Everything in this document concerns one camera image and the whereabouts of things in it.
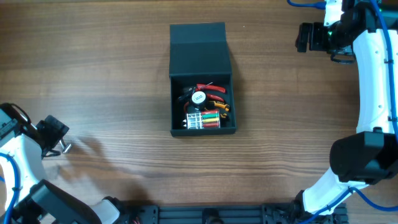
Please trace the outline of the silver metal socket wrench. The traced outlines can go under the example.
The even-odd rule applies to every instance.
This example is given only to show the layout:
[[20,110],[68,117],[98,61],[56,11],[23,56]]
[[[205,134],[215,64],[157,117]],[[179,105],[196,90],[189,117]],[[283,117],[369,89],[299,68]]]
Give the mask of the silver metal socket wrench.
[[69,151],[72,148],[72,144],[71,143],[66,143],[63,139],[60,140],[60,145],[62,147],[62,153],[63,154],[69,153]]

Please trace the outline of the dark green box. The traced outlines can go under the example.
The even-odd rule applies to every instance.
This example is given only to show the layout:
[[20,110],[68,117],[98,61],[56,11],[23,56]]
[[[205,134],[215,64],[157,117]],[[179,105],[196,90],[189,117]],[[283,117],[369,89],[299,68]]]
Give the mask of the dark green box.
[[[226,41],[225,24],[202,23],[180,24],[170,27],[170,94],[171,94],[171,135],[201,136],[233,134],[236,131],[236,113],[233,93],[233,71]],[[221,122],[220,128],[186,129],[182,121],[187,113],[199,112],[189,105],[191,96],[184,101],[177,98],[191,86],[198,83],[221,86],[226,93],[204,91],[224,99],[230,105],[229,118]],[[203,111],[211,109],[208,102]]]

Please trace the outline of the orange black needle-nose pliers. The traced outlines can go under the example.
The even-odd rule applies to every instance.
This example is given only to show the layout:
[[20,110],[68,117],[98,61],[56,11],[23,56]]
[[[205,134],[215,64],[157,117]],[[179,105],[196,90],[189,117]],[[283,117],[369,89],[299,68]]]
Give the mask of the orange black needle-nose pliers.
[[220,116],[223,119],[228,119],[228,113],[231,111],[230,105],[226,104],[223,101],[209,101],[208,106],[211,109],[218,109],[220,110]]

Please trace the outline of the red handled snips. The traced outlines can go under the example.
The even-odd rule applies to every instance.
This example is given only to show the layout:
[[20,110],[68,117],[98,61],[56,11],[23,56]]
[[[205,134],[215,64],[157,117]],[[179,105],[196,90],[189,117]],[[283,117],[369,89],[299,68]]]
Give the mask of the red handled snips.
[[[220,93],[226,93],[226,89],[225,88],[223,88],[221,86],[216,86],[216,85],[212,85],[212,87],[210,87],[209,90],[210,91],[218,91]],[[220,97],[220,96],[217,96],[217,95],[214,95],[214,94],[210,94],[210,93],[207,93],[206,95],[207,95],[207,98],[209,100],[211,100],[211,101],[223,101],[224,102],[224,99],[222,97]]]

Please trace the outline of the clear pack coloured screwdrivers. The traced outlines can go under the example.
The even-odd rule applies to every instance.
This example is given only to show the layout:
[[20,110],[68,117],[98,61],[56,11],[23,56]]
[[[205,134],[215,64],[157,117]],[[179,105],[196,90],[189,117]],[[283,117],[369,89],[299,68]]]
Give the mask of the clear pack coloured screwdrivers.
[[221,122],[228,119],[226,113],[220,113],[219,110],[199,111],[187,113],[182,121],[182,126],[186,129],[213,129],[220,128]]

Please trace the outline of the black red small screwdriver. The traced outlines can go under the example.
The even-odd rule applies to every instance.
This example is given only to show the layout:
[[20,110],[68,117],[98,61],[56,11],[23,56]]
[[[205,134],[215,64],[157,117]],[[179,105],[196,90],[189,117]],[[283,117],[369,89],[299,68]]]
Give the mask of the black red small screwdriver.
[[196,91],[202,91],[202,90],[209,90],[210,87],[212,87],[212,82],[211,82],[211,83],[208,83],[208,84],[201,84],[201,83],[198,83],[198,84],[196,84],[195,86],[188,87],[188,88],[184,91],[184,93],[183,93],[182,95],[180,95],[180,96],[177,98],[177,101],[179,101],[179,102],[184,101],[184,100],[186,100],[189,96],[191,96],[192,94],[194,94],[194,92],[196,92]]

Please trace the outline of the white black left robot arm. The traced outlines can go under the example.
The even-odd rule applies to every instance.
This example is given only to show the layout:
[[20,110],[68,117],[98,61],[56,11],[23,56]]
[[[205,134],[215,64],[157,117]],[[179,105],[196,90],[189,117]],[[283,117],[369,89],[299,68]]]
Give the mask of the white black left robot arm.
[[32,124],[27,113],[14,103],[1,104],[1,168],[7,196],[3,223],[40,223],[46,215],[55,223],[116,223],[121,211],[104,198],[87,205],[50,183],[43,159],[67,153],[71,144],[63,137],[69,128],[49,115]]

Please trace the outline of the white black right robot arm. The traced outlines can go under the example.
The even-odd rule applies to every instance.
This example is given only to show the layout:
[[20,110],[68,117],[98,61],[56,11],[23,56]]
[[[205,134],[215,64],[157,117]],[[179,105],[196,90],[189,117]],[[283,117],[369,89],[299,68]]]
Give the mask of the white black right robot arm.
[[356,133],[335,141],[328,170],[292,202],[292,222],[341,223],[339,205],[397,174],[397,3],[327,0],[310,3],[323,22],[303,23],[299,52],[322,51],[355,63],[359,75]]

